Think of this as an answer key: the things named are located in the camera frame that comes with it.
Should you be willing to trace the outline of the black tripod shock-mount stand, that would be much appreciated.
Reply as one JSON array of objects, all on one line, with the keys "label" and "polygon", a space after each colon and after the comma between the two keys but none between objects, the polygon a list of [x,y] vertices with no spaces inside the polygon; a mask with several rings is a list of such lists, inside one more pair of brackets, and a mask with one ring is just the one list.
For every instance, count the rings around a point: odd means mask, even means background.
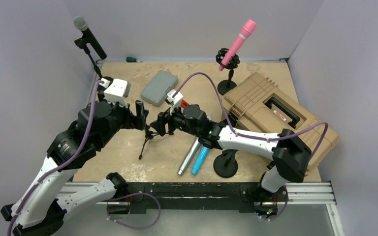
[{"label": "black tripod shock-mount stand", "polygon": [[158,133],[157,132],[154,132],[151,130],[151,127],[149,125],[146,125],[145,129],[145,140],[144,140],[144,143],[142,145],[142,149],[141,149],[141,152],[139,154],[139,157],[138,159],[141,160],[142,157],[143,157],[143,152],[144,152],[144,149],[145,149],[145,146],[147,144],[147,142],[151,139],[153,139],[155,136],[158,136]]}]

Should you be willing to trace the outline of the silver microphone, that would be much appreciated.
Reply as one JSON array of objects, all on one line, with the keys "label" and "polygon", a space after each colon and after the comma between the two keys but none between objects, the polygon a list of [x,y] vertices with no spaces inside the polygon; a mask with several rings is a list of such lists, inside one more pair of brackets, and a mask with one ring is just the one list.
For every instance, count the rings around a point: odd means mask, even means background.
[{"label": "silver microphone", "polygon": [[192,159],[194,158],[195,154],[198,152],[200,147],[201,143],[198,141],[198,138],[195,138],[189,150],[187,151],[182,163],[179,166],[179,169],[177,171],[177,174],[179,176],[184,174],[184,172],[188,168],[189,164],[191,163]]}]

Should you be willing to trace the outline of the blue microphone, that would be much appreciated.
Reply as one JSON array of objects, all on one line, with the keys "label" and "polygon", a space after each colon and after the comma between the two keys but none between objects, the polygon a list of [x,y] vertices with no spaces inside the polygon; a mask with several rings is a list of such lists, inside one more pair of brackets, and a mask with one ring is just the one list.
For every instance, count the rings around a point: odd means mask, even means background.
[{"label": "blue microphone", "polygon": [[210,152],[210,148],[202,147],[191,170],[192,175],[197,175],[199,170],[201,169],[206,157],[208,156]]}]

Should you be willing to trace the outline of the pink microphone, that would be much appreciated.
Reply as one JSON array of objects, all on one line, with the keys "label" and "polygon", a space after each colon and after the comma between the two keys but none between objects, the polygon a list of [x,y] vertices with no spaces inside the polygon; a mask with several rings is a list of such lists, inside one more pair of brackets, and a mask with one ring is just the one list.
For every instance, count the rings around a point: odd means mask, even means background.
[{"label": "pink microphone", "polygon": [[225,54],[223,59],[221,60],[222,65],[219,66],[219,71],[224,70],[224,66],[229,65],[232,57],[239,51],[241,46],[244,44],[246,39],[250,37],[256,27],[256,22],[249,19],[243,25],[242,29],[240,30],[239,35],[237,36],[236,40],[229,48],[228,52]]}]

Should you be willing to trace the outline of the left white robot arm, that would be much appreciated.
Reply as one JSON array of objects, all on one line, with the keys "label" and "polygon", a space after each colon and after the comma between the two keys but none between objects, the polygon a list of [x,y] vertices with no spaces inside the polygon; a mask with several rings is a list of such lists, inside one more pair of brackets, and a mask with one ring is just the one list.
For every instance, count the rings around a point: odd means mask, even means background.
[{"label": "left white robot arm", "polygon": [[128,184],[119,173],[73,194],[59,196],[66,182],[95,157],[121,129],[144,130],[148,111],[136,101],[136,113],[120,103],[93,101],[50,144],[34,181],[19,201],[5,205],[9,236],[50,236],[78,212],[97,202],[123,200]]}]

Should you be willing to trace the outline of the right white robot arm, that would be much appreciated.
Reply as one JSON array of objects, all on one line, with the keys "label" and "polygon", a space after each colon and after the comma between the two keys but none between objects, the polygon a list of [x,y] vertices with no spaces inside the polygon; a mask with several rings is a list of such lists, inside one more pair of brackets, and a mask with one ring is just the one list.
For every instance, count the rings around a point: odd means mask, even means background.
[{"label": "right white robot arm", "polygon": [[259,133],[235,129],[210,120],[197,104],[160,112],[150,127],[161,136],[180,130],[197,137],[210,149],[244,151],[270,159],[274,166],[263,174],[256,190],[263,200],[273,197],[288,182],[302,183],[312,153],[292,130]]}]

